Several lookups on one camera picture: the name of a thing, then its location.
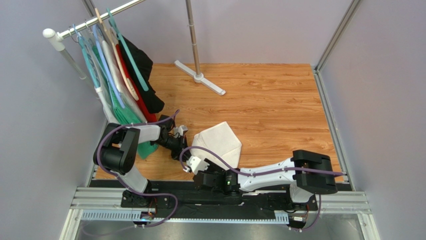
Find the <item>red shirt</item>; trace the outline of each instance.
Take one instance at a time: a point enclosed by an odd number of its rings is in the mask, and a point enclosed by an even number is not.
[[[134,91],[136,92],[136,95],[139,98],[139,100],[136,101],[137,106],[142,111],[142,113],[145,116],[145,118],[148,121],[148,123],[157,122],[156,115],[154,113],[150,113],[148,111],[147,106],[145,106],[145,103],[142,100],[141,94],[139,93],[138,88],[135,85],[135,82],[133,81],[133,79],[129,75],[129,71],[127,70],[126,64],[125,64],[125,62],[123,60],[122,52],[120,51],[120,46],[117,44],[117,45],[115,45],[115,48],[117,49],[118,56],[120,57],[121,65],[123,66],[124,75],[130,80],[131,85],[133,86]]]

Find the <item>folded white cloth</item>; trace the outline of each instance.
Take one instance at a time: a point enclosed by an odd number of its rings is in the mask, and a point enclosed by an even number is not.
[[[192,145],[211,150],[231,167],[238,167],[242,144],[226,121],[196,134]],[[192,155],[201,160],[208,159],[225,170],[229,169],[219,159],[206,151],[194,148],[190,151]]]

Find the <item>horizontal rod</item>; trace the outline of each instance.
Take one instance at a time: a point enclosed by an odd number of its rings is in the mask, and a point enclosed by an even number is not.
[[[111,12],[112,15],[116,15],[118,13],[123,12],[124,10],[127,10],[127,9],[129,9],[129,8],[131,8],[131,7],[133,7],[137,4],[140,4],[142,2],[145,2],[145,1],[146,0],[133,0],[133,1],[130,1],[126,4],[121,5],[117,8],[115,8],[115,9],[112,9],[110,12]],[[106,20],[106,19],[110,18],[110,15],[108,14],[108,12],[106,12],[106,13],[100,15],[100,18],[102,20]],[[75,29],[72,27],[69,30],[65,30],[65,31],[59,33],[59,37],[62,38],[62,39],[68,38],[68,37],[76,34],[76,30],[77,30],[77,32],[79,32],[79,31],[86,29],[87,27],[93,26],[97,23],[99,23],[98,18],[93,17],[93,18],[87,20],[86,22],[83,22],[83,23],[75,26]]]

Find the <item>hanger hook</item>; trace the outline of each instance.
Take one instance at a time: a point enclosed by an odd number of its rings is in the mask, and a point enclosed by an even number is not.
[[[71,37],[71,39],[75,42],[75,43],[79,43],[79,41],[77,39],[73,38],[73,34],[71,33],[71,26],[68,27],[68,32],[69,32],[69,36]]]
[[[87,28],[88,32],[89,32],[90,34],[92,34],[93,32],[92,32],[92,30],[90,29],[90,27],[88,26],[88,20],[87,20],[87,19],[85,19],[85,20],[84,20],[84,24],[86,24],[86,28]]]

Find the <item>gray floor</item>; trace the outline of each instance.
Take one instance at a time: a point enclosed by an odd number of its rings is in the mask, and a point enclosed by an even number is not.
[[[82,222],[84,230],[90,234],[105,234],[131,226],[124,221]],[[78,240],[363,240],[360,224],[356,214],[324,214],[316,226],[309,231],[298,233],[289,231],[285,225],[266,224],[223,224],[223,223],[164,223],[162,225],[141,229],[132,228],[120,233],[91,237],[80,232]]]

